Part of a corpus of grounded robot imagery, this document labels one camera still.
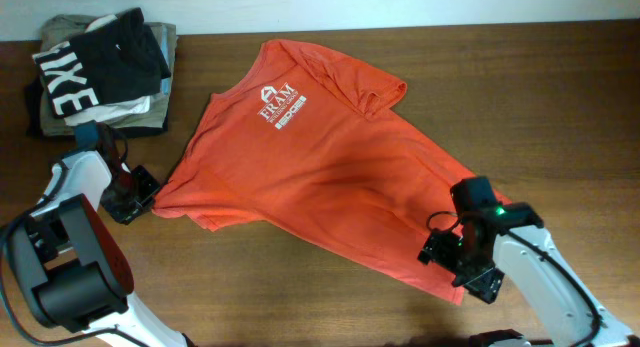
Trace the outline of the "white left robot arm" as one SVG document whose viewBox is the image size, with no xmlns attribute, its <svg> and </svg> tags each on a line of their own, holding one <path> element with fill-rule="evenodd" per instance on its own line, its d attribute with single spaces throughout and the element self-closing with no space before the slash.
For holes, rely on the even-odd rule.
<svg viewBox="0 0 640 347">
<path fill-rule="evenodd" d="M 1 229 L 1 256 L 34 319 L 62 327 L 63 346 L 97 337 L 111 346 L 190 346 L 134 291 L 130 265 L 98 214 L 128 225 L 147 213 L 160 189 L 143 167 L 130 168 L 125 137 L 92 120 L 74 129 L 76 149 L 51 167 L 38 202 Z"/>
</svg>

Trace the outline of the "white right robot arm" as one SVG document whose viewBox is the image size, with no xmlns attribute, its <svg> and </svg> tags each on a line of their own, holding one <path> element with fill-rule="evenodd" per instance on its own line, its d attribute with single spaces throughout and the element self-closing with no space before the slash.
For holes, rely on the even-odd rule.
<svg viewBox="0 0 640 347">
<path fill-rule="evenodd" d="M 563 258 L 543 219 L 526 202 L 498 200 L 485 177 L 466 178 L 450 195 L 454 227 L 430 233 L 418 259 L 452 273 L 452 284 L 491 304 L 510 279 L 548 334 L 547 346 L 636 346 Z"/>
</svg>

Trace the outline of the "orange FRAM t-shirt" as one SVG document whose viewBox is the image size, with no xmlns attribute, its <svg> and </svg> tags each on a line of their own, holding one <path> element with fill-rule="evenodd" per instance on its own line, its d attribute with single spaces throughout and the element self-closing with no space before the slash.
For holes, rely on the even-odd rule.
<svg viewBox="0 0 640 347">
<path fill-rule="evenodd" d="M 215 94 L 154 213 L 216 231 L 267 221 L 457 304 L 453 275 L 418 255 L 454 223 L 451 187 L 470 171 L 394 108 L 400 78 L 339 51 L 274 39 Z"/>
</svg>

